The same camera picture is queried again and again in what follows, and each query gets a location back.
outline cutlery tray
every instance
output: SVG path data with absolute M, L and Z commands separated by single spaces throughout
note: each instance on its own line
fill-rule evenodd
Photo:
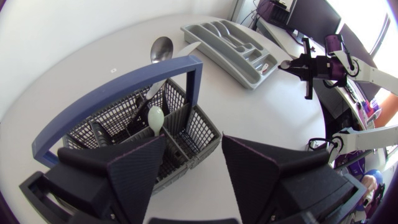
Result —
M 257 88 L 277 67 L 277 60 L 264 46 L 230 21 L 188 25 L 181 30 L 188 43 L 200 41 L 198 50 L 245 88 Z

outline table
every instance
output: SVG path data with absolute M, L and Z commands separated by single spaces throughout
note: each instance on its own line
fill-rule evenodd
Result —
M 21 223 L 44 223 L 18 188 L 35 171 L 48 170 L 32 158 L 31 148 L 44 126 L 89 91 L 150 64 L 149 52 L 156 38 L 170 37 L 178 52 L 188 45 L 180 26 L 214 20 L 217 18 L 174 15 L 125 28 L 69 55 L 21 95 L 0 124 L 0 190 Z M 266 46 L 278 63 L 291 59 L 261 34 L 239 28 Z M 317 96 L 305 100 L 305 83 L 295 76 L 276 70 L 251 91 L 198 50 L 192 54 L 203 61 L 198 104 L 221 132 L 295 150 L 303 150 L 310 138 L 325 137 Z M 185 86 L 185 75 L 174 81 Z M 221 144 L 196 168 L 151 197 L 144 223 L 150 217 L 240 220 Z
M 300 54 L 304 53 L 304 48 L 302 45 L 298 44 L 287 32 L 286 30 L 272 25 L 266 22 L 263 18 L 259 18 L 257 22 L 258 31 L 263 34 L 265 37 L 272 40 L 276 43 L 279 47 L 281 47 L 285 52 L 287 52 L 292 58 L 299 58 Z M 311 56 L 316 57 L 318 55 L 325 55 L 325 48 L 321 45 L 317 44 L 316 42 L 310 39 L 310 45 L 314 46 L 315 52 L 311 51 Z M 359 90 L 358 86 L 352 80 L 348 80 L 348 82 L 353 87 L 354 91 L 356 92 L 358 100 L 366 99 L 361 91 Z M 318 96 L 320 97 L 321 101 L 330 101 L 330 97 L 328 97 L 327 92 L 329 89 L 323 88 L 322 93 L 319 92 L 320 88 L 317 88 Z M 359 121 L 359 125 L 362 127 L 363 130 L 366 130 L 366 124 L 363 122 L 363 114 L 366 114 L 363 109 L 358 110 L 356 104 L 351 100 L 349 94 L 346 92 L 344 88 L 336 87 L 335 90 L 341 95 L 341 97 L 345 100 L 347 105 L 351 108 L 353 114 L 355 115 L 356 119 Z

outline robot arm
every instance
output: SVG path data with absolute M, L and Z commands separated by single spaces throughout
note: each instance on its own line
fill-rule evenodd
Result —
M 336 80 L 333 86 L 343 87 L 347 78 L 356 82 L 370 82 L 398 95 L 398 78 L 369 66 L 362 60 L 350 56 L 340 35 L 329 35 L 326 40 L 326 55 L 311 58 L 308 39 L 305 42 L 305 53 L 298 59 L 284 61 L 279 66 L 301 81 L 307 82 L 306 99 L 312 99 L 312 81 L 314 78 Z M 328 151 L 330 164 L 339 154 L 357 150 L 377 149 L 398 144 L 398 125 L 376 128 L 366 131 L 354 131 L 352 128 L 341 130 L 333 135 L 333 142 Z
M 357 82 L 370 82 L 389 90 L 391 93 L 398 95 L 398 78 L 393 77 L 385 72 L 373 68 L 363 62 L 361 59 L 351 56 L 354 64 L 354 70 L 349 69 L 348 58 L 346 52 L 339 50 L 333 52 L 336 58 L 345 67 L 349 73 L 348 78 Z

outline wall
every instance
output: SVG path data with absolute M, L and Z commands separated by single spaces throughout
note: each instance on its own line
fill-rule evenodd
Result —
M 253 10 L 256 10 L 260 0 L 238 0 L 240 2 L 240 9 L 237 11 L 237 15 L 234 16 L 233 21 L 237 23 L 242 23 L 242 25 L 249 27 L 250 23 L 252 22 L 252 15 L 248 16 Z M 287 9 L 290 9 L 293 0 L 283 0 Z
M 37 77 L 100 37 L 169 14 L 227 19 L 235 4 L 236 0 L 8 0 L 0 12 L 0 121 Z

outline white spoon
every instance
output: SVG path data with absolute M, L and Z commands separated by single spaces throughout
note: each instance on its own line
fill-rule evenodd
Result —
M 159 136 L 160 129 L 163 126 L 164 114 L 161 108 L 153 106 L 148 113 L 148 123 L 151 130 L 154 131 L 155 136 Z

